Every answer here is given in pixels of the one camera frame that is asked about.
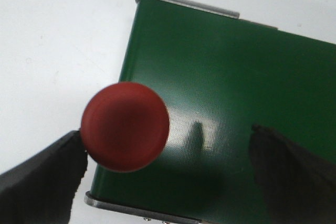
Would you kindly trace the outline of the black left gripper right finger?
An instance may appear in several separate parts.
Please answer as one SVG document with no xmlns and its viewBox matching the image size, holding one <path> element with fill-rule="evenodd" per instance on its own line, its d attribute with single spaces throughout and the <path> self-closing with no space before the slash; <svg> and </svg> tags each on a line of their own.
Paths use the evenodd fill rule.
<svg viewBox="0 0 336 224">
<path fill-rule="evenodd" d="M 255 124 L 249 159 L 272 223 L 335 223 L 335 164 Z"/>
</svg>

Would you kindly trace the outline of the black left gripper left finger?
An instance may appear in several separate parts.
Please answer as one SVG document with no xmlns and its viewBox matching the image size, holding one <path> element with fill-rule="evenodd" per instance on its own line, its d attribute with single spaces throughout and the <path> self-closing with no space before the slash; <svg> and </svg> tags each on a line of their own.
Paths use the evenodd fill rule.
<svg viewBox="0 0 336 224">
<path fill-rule="evenodd" d="M 71 131 L 1 174 L 1 223 L 68 223 L 87 156 Z"/>
</svg>

